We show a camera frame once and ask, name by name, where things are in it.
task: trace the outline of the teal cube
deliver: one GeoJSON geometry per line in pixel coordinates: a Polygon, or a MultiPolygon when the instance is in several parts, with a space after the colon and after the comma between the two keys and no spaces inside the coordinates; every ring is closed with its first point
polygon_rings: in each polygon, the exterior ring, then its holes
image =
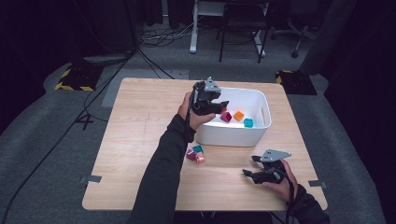
{"type": "Polygon", "coordinates": [[[199,145],[193,147],[193,149],[194,149],[194,152],[195,152],[196,154],[198,154],[199,152],[204,153],[204,149],[203,149],[201,146],[199,146],[199,145]]]}
{"type": "Polygon", "coordinates": [[[253,119],[244,119],[245,128],[253,127],[253,119]]]}

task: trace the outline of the colored cube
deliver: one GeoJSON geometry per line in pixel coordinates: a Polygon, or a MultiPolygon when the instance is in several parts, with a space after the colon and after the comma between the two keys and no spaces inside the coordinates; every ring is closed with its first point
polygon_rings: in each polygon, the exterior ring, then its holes
{"type": "Polygon", "coordinates": [[[195,154],[198,154],[199,152],[204,153],[204,149],[201,146],[195,146],[193,147],[195,154]]]}
{"type": "Polygon", "coordinates": [[[221,114],[221,117],[220,117],[220,119],[224,120],[225,122],[230,122],[230,120],[231,120],[232,118],[233,118],[233,117],[231,116],[231,114],[230,114],[229,112],[224,112],[224,113],[222,113],[222,114],[221,114]]]}
{"type": "Polygon", "coordinates": [[[253,127],[253,119],[244,119],[244,124],[246,128],[253,127]]]}
{"type": "Polygon", "coordinates": [[[244,113],[242,113],[241,111],[236,111],[236,113],[233,115],[233,118],[234,119],[236,119],[236,120],[238,120],[238,121],[241,121],[243,118],[244,118],[244,113]]]}
{"type": "Polygon", "coordinates": [[[197,154],[195,153],[195,150],[192,147],[187,149],[186,158],[191,160],[191,161],[195,161],[196,160],[197,154]]]}
{"type": "Polygon", "coordinates": [[[198,164],[204,163],[204,162],[205,162],[204,153],[198,152],[195,161],[196,161],[198,164]]]}

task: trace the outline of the white desk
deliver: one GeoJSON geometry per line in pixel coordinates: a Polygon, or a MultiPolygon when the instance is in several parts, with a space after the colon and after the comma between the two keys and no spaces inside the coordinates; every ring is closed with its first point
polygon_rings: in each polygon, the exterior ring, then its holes
{"type": "MultiPolygon", "coordinates": [[[[194,13],[193,13],[193,26],[190,44],[190,53],[197,52],[198,42],[198,16],[222,16],[224,9],[224,2],[207,2],[195,0],[194,13]]],[[[256,43],[257,52],[260,53],[262,49],[262,42],[260,41],[260,32],[254,37],[256,43]]]]}

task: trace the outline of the black sleeve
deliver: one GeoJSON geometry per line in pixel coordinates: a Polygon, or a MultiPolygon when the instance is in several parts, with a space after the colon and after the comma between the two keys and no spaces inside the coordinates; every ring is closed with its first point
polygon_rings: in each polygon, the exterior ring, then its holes
{"type": "MultiPolygon", "coordinates": [[[[195,130],[189,133],[192,142],[195,130]]],[[[148,163],[128,223],[172,224],[186,149],[185,121],[175,115],[148,163]]]]}
{"type": "Polygon", "coordinates": [[[303,186],[298,185],[297,195],[290,209],[290,215],[296,217],[300,224],[330,223],[329,216],[323,212],[314,196],[306,193],[303,186]]]}

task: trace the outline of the hand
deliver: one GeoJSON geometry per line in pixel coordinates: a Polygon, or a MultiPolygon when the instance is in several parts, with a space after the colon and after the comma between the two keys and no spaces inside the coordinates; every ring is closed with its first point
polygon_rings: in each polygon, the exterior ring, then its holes
{"type": "MultiPolygon", "coordinates": [[[[297,188],[298,188],[297,179],[294,176],[294,174],[291,172],[289,164],[286,161],[284,161],[284,160],[281,160],[281,162],[285,166],[286,173],[288,174],[291,182],[293,183],[293,186],[294,186],[294,199],[295,199],[296,195],[297,195],[297,188]]],[[[290,199],[290,185],[289,185],[289,181],[286,179],[286,177],[279,184],[270,183],[270,182],[263,182],[262,185],[264,187],[270,189],[270,190],[275,191],[277,194],[279,194],[279,196],[284,201],[289,203],[289,199],[290,199]]]]}
{"type": "MultiPolygon", "coordinates": [[[[184,96],[183,104],[178,108],[177,113],[186,120],[187,110],[189,109],[189,102],[191,98],[191,92],[187,92],[184,96]]],[[[194,113],[194,111],[190,111],[190,127],[194,130],[197,130],[199,126],[203,123],[207,123],[212,120],[216,115],[215,114],[208,114],[198,116],[194,113]]]]}

